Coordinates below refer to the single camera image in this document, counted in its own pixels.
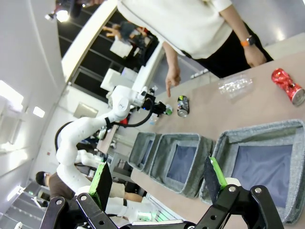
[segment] man in brown shirt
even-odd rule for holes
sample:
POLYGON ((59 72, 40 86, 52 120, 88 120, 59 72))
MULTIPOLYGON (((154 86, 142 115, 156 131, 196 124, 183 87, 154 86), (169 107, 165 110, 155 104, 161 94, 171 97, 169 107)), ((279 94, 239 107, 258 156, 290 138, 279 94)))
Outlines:
MULTIPOLYGON (((53 197, 64 197, 66 199, 72 199, 75 195, 72 189, 70 189, 57 175, 57 173, 54 173, 53 175, 46 173, 46 172, 38 172, 36 174, 36 182, 39 185, 46 186, 50 188, 52 199, 53 197)), ((141 202, 142 197, 135 193, 128 193, 125 192, 125 186, 124 184, 119 183, 112 183, 110 195, 109 197, 120 197, 123 199, 135 201, 135 202, 141 202)))

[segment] white sweater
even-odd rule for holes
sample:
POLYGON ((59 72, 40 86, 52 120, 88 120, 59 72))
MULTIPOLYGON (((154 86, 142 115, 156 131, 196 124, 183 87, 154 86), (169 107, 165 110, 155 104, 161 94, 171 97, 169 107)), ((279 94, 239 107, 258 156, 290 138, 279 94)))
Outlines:
POLYGON ((227 40, 232 28, 219 12, 230 0, 118 0, 118 10, 132 23, 147 28, 194 59, 208 58, 227 40))

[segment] hand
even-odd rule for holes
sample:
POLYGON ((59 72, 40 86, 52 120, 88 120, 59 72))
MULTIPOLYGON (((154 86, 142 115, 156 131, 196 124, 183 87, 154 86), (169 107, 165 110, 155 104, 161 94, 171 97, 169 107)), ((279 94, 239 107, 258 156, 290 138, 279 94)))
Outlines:
POLYGON ((244 55, 251 68, 266 63, 267 59, 256 45, 244 47, 244 55))
POLYGON ((165 85, 166 85, 166 91, 168 97, 171 97, 171 86, 178 86, 180 80, 181 80, 180 68, 178 66, 170 67, 168 69, 168 73, 165 79, 165 85))

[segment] white ceiling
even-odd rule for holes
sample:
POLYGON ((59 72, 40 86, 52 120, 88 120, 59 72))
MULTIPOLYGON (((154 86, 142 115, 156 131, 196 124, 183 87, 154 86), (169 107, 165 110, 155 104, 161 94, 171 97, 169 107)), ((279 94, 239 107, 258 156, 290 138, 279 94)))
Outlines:
POLYGON ((24 96, 22 105, 28 107, 15 143, 19 150, 0 155, 0 166, 6 165, 0 170, 1 211, 10 190, 27 180, 28 169, 18 168, 36 157, 44 127, 65 87, 57 24, 44 18, 54 8, 54 0, 10 0, 1 5, 0 80, 24 96), (45 111, 44 118, 32 114, 35 106, 45 111), (27 159, 18 158, 21 151, 27 159), (10 184, 8 176, 14 179, 10 184))

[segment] black can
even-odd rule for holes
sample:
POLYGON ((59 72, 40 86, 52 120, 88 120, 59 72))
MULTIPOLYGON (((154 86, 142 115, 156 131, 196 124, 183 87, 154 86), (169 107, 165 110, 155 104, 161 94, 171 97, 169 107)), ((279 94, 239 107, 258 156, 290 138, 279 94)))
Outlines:
POLYGON ((186 96, 180 95, 178 97, 177 113, 180 117, 185 118, 190 112, 189 100, 186 96))

